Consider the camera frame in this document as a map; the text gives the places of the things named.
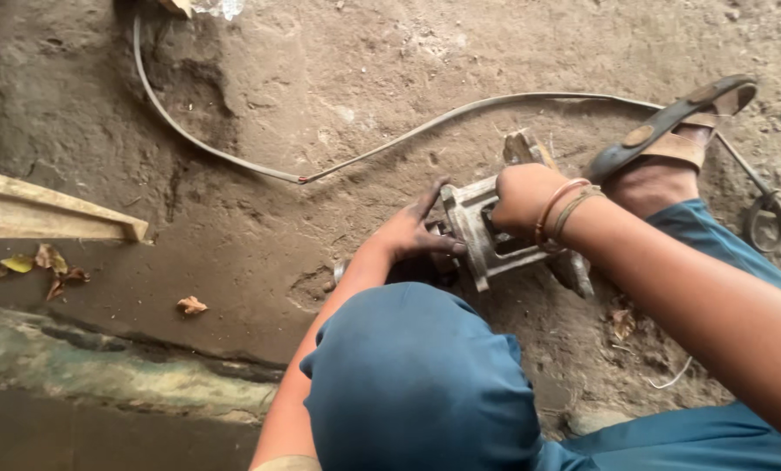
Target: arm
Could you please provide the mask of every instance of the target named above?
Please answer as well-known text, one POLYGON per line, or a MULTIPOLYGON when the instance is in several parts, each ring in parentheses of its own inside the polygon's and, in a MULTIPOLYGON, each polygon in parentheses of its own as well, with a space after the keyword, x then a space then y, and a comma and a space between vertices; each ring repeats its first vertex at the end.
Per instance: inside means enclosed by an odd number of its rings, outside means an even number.
MULTIPOLYGON (((564 181, 542 166, 505 170, 493 221, 515 234, 530 233, 541 206, 564 181)), ((548 233, 567 201, 554 206, 548 233)), ((561 242, 603 270, 781 432, 779 288, 695 251, 605 198, 579 205, 563 227, 561 242)))
POLYGON ((251 469, 285 455, 317 456, 309 412, 303 406, 312 381, 303 375, 299 366, 303 357, 315 349, 315 336, 323 323, 355 294, 384 285, 390 268, 397 261, 424 252, 460 255, 466 251, 459 241, 430 234, 425 227, 425 219, 437 201, 440 187, 446 183, 447 177, 438 179, 427 193, 390 218, 355 252, 341 283, 321 307, 289 362, 262 426, 251 469))

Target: dirt floor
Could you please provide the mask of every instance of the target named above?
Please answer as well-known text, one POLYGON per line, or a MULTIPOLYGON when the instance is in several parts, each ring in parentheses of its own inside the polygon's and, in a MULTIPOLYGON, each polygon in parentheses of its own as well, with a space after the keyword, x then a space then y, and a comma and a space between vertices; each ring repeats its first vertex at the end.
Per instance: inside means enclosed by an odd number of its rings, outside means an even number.
MULTIPOLYGON (((461 186, 497 173, 503 135, 525 126, 576 175, 645 117, 596 102, 502 108, 299 187, 223 164, 161 121, 136 78, 132 12, 123 0, 0 0, 0 173, 146 219, 155 241, 57 242, 92 281, 46 303, 41 273, 10 276, 2 306, 284 363, 334 263, 435 176, 461 186), (182 319, 174 305, 189 295, 211 309, 182 319)), ((586 91, 666 104, 749 73, 758 99, 726 134, 781 188, 781 0, 247 0, 231 22, 150 16, 144 36, 149 79, 191 134, 304 175, 485 97, 586 91)), ((722 149, 701 180, 715 215, 738 230, 752 184, 722 149)), ((0 241, 0 258, 35 244, 0 241)), ((781 267, 781 253, 771 259, 781 267)), ((593 303, 542 267, 483 295, 455 288, 495 330, 518 335, 549 436, 566 433, 574 411, 640 416, 730 400, 696 363, 672 388, 649 386, 686 354, 646 319, 616 340, 613 293, 596 283, 593 303)))

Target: bangle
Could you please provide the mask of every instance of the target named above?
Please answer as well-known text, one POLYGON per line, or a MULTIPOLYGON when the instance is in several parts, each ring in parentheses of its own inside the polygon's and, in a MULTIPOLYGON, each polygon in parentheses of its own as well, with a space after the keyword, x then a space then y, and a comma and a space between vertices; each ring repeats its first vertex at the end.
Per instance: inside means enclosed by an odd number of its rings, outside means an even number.
POLYGON ((557 245, 549 244, 548 237, 546 234, 544 234, 544 223, 547 222, 547 218, 550 216, 550 211, 552 210, 553 205, 555 205, 556 202, 559 201, 562 196, 568 193, 568 191, 570 191, 572 188, 586 185, 591 185, 591 182, 587 178, 574 178, 572 180, 568 180, 562 186, 560 186, 559 189, 553 192, 553 194, 550 196, 550 199, 548 199, 547 203, 544 204, 544 207, 542 208, 542 214, 539 216, 539 221, 536 222, 536 244, 541 247, 543 251, 548 253, 555 253, 562 250, 562 248, 557 245))
POLYGON ((562 235, 564 221, 568 220, 568 217, 571 215, 571 213, 573 213, 573 210, 576 209, 577 206, 579 206, 585 199, 591 198, 591 196, 602 196, 605 198, 605 195, 602 191, 600 191, 600 187, 598 185, 582 187, 582 189, 580 189, 580 195, 572 199, 570 203, 568 203, 568 205, 562 209, 562 212, 559 213, 559 217, 556 218, 556 226, 553 227, 552 237, 550 237, 550 239, 554 241, 559 240, 559 236, 562 235))

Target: foot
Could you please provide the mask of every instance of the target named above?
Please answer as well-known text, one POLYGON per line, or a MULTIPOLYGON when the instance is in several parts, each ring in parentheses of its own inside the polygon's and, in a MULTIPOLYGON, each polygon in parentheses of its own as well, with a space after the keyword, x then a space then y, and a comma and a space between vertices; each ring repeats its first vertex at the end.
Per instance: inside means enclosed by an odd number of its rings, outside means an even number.
MULTIPOLYGON (((681 124, 673 130, 699 146, 705 146, 712 129, 681 124)), ((671 157, 644 155, 603 184, 603 191, 617 205, 641 219, 688 199, 699 198, 698 173, 689 162, 671 157)))

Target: sandal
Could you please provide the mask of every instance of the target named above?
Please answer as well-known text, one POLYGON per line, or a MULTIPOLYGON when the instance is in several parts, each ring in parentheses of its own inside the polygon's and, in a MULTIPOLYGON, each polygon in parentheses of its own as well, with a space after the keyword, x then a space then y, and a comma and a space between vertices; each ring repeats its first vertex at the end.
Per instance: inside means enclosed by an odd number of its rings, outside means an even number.
POLYGON ((756 80, 748 75, 731 75, 703 86, 652 115, 628 133, 619 143, 606 147, 584 169, 583 176, 602 184, 618 170, 641 155, 657 155, 686 160, 701 169, 704 147, 672 132, 681 123, 713 129, 739 113, 756 95, 756 80), (705 108, 714 113, 698 113, 705 108))

